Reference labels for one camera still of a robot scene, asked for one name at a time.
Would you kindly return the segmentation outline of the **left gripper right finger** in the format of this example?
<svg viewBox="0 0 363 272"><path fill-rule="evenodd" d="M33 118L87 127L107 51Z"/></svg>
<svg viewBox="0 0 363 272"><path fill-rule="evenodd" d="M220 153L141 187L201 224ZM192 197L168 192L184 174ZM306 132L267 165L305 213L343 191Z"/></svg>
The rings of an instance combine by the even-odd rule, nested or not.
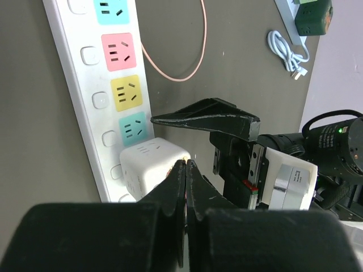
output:
<svg viewBox="0 0 363 272"><path fill-rule="evenodd" d="M361 271L338 219L324 211L244 210L186 166L190 271Z"/></svg>

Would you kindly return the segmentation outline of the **light green usb charger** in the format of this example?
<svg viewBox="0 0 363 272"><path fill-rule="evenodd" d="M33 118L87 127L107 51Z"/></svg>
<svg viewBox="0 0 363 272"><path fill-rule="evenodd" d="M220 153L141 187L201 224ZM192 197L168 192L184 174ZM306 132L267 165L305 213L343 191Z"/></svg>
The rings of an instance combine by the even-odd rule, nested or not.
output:
<svg viewBox="0 0 363 272"><path fill-rule="evenodd" d="M303 5L306 3L314 2L315 0L292 0L295 5Z"/></svg>

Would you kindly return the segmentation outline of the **white multicolour power strip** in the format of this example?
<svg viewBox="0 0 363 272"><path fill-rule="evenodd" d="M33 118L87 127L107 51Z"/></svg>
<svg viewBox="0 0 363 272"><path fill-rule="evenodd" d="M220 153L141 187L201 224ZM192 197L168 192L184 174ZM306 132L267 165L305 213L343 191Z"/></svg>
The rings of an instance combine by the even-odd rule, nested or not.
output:
<svg viewBox="0 0 363 272"><path fill-rule="evenodd" d="M120 154L154 137L135 1L44 1L102 202L131 202Z"/></svg>

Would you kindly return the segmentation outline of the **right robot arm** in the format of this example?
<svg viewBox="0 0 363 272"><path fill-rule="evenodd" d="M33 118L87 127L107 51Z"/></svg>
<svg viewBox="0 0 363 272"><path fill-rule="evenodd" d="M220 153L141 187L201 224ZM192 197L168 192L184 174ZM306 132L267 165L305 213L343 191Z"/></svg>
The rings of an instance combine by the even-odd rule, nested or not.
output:
<svg viewBox="0 0 363 272"><path fill-rule="evenodd" d="M362 114L341 109L299 133L260 134L260 118L219 98L200 100L152 123L208 131L223 196L242 209L331 211L362 221Z"/></svg>

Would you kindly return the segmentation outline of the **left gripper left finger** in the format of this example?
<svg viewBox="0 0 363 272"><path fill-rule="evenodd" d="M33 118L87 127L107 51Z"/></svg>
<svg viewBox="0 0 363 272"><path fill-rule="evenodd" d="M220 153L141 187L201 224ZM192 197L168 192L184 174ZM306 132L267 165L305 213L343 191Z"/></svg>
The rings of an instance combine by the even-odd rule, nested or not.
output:
<svg viewBox="0 0 363 272"><path fill-rule="evenodd" d="M22 218L2 271L175 271L184 264L185 161L134 203L46 203Z"/></svg>

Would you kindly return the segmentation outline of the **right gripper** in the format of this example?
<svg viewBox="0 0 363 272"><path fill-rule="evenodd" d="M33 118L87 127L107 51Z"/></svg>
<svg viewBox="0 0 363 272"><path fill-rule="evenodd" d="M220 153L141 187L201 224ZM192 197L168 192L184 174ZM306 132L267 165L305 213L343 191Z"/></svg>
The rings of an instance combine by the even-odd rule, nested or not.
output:
<svg viewBox="0 0 363 272"><path fill-rule="evenodd" d="M224 180L223 197L238 208L256 209L269 162L257 140L260 118L219 98L202 99L172 113L152 116L153 124L209 131L215 147L213 173Z"/></svg>

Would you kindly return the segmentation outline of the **white cube socket adapter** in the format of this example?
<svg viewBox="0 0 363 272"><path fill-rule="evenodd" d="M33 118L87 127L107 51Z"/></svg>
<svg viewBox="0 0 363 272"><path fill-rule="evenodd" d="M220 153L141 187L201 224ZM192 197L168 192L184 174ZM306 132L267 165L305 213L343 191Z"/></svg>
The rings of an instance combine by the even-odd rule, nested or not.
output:
<svg viewBox="0 0 363 272"><path fill-rule="evenodd" d="M129 194L136 201L141 200L168 176L177 160L190 158L187 150L163 138L122 150L120 164Z"/></svg>

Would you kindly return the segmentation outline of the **dark green cube adapter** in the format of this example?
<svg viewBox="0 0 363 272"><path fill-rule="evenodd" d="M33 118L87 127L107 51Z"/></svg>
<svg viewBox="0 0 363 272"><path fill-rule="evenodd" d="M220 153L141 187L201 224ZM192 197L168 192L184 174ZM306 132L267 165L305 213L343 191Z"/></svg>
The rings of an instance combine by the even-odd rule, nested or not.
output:
<svg viewBox="0 0 363 272"><path fill-rule="evenodd" d="M295 17L295 25L300 36L323 36L328 32L334 8L331 0L303 3Z"/></svg>

